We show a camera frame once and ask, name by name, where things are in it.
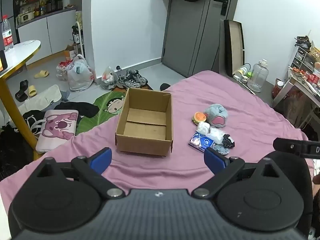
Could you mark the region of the blue-grey knitted toy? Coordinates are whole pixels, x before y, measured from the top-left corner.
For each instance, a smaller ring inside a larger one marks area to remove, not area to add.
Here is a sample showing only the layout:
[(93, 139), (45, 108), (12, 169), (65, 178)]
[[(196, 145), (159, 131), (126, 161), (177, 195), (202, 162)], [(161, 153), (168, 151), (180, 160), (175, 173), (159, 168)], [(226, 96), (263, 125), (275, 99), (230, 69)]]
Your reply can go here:
[(217, 151), (221, 155), (228, 155), (230, 153), (229, 148), (225, 148), (223, 145), (219, 145), (219, 144), (213, 145), (212, 149)]

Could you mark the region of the black fabric pouch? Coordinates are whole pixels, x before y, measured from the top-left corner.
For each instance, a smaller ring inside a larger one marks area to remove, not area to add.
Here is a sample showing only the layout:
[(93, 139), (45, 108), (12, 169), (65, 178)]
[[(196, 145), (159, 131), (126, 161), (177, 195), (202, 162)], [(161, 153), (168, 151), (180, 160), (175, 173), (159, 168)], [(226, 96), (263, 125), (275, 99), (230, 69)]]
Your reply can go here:
[(229, 134), (224, 134), (222, 139), (222, 145), (224, 148), (234, 148), (235, 142)]

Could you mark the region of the clear bag white filling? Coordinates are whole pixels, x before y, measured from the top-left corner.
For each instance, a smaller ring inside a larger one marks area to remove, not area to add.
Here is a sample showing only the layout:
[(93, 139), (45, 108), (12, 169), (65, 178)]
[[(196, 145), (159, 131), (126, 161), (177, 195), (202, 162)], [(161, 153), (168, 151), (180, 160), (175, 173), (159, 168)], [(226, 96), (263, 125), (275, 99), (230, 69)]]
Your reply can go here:
[(221, 145), (226, 133), (218, 128), (210, 127), (207, 137), (212, 139), (216, 144)]

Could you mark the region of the blue tissue pack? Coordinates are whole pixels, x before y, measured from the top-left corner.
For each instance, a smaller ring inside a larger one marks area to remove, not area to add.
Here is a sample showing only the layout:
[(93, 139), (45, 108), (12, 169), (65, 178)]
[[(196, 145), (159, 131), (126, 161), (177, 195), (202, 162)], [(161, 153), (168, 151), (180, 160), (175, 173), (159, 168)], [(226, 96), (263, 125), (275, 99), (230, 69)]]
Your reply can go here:
[(189, 140), (188, 145), (204, 152), (206, 148), (211, 148), (214, 145), (214, 140), (210, 139), (206, 135), (196, 132)]

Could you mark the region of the white item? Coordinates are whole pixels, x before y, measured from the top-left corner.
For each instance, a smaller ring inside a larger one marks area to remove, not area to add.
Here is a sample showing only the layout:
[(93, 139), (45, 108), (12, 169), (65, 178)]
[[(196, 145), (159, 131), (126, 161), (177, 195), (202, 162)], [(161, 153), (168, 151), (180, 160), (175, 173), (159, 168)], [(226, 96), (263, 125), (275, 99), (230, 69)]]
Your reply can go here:
[(196, 129), (197, 133), (202, 135), (207, 135), (210, 132), (210, 124), (204, 121), (201, 121), (197, 125)]

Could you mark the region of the grey fluffy plush slipper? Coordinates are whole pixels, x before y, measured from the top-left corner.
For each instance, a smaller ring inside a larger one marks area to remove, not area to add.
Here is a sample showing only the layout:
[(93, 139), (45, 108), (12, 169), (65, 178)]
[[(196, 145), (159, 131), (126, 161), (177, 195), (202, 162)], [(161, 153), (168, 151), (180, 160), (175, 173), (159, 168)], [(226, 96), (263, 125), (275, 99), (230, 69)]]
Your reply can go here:
[(215, 128), (223, 128), (226, 125), (228, 112), (223, 105), (215, 103), (204, 110), (206, 122)]

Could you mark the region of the orange burger plush toy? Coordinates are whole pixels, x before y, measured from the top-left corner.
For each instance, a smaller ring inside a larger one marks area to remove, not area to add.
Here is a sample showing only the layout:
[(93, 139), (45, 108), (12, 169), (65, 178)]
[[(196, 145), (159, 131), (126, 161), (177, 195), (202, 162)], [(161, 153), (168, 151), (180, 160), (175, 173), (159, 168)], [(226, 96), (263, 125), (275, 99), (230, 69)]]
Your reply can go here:
[(200, 122), (206, 122), (207, 117), (202, 112), (196, 112), (192, 118), (194, 124), (198, 125)]

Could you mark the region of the black clothes on floor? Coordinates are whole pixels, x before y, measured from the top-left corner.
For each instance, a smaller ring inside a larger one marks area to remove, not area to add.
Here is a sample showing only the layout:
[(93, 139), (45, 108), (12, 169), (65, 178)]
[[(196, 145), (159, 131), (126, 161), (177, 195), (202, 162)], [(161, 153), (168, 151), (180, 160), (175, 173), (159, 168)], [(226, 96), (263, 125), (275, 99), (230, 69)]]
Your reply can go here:
[(54, 109), (76, 110), (79, 115), (87, 118), (93, 118), (100, 111), (98, 106), (87, 102), (61, 102)]

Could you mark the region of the small side desk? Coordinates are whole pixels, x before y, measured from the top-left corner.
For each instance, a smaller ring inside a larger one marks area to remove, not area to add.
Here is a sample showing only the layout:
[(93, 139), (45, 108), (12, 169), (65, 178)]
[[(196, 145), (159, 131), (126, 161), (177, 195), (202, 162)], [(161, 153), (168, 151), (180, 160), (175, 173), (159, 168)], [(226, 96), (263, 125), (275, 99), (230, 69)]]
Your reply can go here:
[(311, 120), (319, 122), (319, 90), (291, 67), (285, 81), (276, 79), (272, 99), (272, 108), (296, 128), (304, 129)]

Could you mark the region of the small clear trash bag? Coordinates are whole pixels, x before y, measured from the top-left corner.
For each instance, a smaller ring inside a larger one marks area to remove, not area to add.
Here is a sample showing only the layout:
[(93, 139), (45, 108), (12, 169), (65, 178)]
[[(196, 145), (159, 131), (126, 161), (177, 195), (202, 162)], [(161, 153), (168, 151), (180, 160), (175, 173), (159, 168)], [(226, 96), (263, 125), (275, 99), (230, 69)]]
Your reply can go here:
[(116, 87), (118, 82), (118, 76), (116, 72), (108, 67), (105, 69), (103, 75), (101, 76), (100, 86), (105, 90), (112, 90)]

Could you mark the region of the large clear plastic jar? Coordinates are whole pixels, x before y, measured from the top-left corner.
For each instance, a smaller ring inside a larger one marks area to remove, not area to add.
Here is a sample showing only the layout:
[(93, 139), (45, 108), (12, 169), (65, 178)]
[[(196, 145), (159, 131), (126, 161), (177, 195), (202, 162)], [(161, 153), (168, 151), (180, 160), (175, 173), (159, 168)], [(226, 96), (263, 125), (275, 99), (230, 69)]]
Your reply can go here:
[(268, 74), (268, 62), (266, 59), (262, 59), (253, 66), (252, 75), (247, 83), (248, 87), (254, 92), (261, 92), (262, 86), (265, 83)]

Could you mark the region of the grey sneaker left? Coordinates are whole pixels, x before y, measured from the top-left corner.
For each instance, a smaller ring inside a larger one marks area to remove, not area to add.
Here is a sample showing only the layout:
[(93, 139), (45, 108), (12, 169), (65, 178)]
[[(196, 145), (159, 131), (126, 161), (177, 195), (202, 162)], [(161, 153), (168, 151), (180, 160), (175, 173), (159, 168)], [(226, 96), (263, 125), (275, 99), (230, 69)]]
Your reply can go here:
[(121, 89), (128, 89), (137, 87), (139, 83), (136, 83), (135, 80), (131, 79), (131, 77), (119, 75), (117, 81), (117, 87)]

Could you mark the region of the grey sneaker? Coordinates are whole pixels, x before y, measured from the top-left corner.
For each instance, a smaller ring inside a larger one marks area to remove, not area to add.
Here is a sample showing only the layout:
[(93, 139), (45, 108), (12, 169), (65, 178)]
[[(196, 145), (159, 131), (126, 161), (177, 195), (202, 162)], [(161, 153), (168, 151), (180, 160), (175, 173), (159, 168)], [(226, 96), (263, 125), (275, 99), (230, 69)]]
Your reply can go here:
[(138, 70), (127, 70), (127, 74), (129, 74), (129, 76), (137, 83), (139, 83), (141, 87), (148, 84), (148, 80), (140, 75)]
[(137, 87), (139, 83), (136, 83), (135, 80), (131, 79), (131, 77), (119, 75), (117, 81), (117, 87), (121, 89), (128, 89)]

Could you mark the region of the yellow slipper near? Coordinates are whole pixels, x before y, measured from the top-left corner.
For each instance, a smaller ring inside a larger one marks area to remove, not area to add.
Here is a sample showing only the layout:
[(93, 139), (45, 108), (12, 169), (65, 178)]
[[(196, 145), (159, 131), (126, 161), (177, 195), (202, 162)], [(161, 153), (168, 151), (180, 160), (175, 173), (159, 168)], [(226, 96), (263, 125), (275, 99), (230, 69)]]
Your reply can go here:
[(36, 90), (35, 86), (34, 85), (29, 86), (28, 87), (28, 96), (30, 98), (32, 98), (32, 97), (34, 97), (36, 95), (37, 95), (37, 90)]

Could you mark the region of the grey door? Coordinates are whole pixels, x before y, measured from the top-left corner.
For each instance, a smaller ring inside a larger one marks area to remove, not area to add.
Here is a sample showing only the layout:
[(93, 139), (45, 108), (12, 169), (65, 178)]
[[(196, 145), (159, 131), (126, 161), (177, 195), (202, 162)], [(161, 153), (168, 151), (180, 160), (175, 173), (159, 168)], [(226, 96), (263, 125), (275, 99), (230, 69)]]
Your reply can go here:
[(169, 0), (162, 63), (189, 77), (203, 70), (217, 72), (220, 27), (232, 20), (238, 0), (229, 0), (226, 16), (214, 0)]

